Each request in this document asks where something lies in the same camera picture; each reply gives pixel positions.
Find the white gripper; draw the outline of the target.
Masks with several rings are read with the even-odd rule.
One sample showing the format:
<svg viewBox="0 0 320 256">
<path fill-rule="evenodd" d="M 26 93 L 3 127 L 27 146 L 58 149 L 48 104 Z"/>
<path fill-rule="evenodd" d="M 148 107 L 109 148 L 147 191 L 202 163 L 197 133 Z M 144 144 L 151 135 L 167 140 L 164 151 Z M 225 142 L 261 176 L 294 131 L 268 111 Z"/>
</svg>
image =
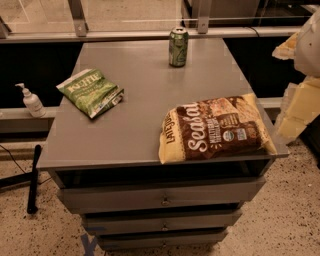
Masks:
<svg viewBox="0 0 320 256">
<path fill-rule="evenodd" d="M 320 9 L 302 26 L 277 46 L 272 56 L 293 59 L 296 70 L 307 75 L 299 84 L 286 88 L 276 118 L 275 134 L 283 143 L 294 141 L 320 115 Z"/>
</svg>

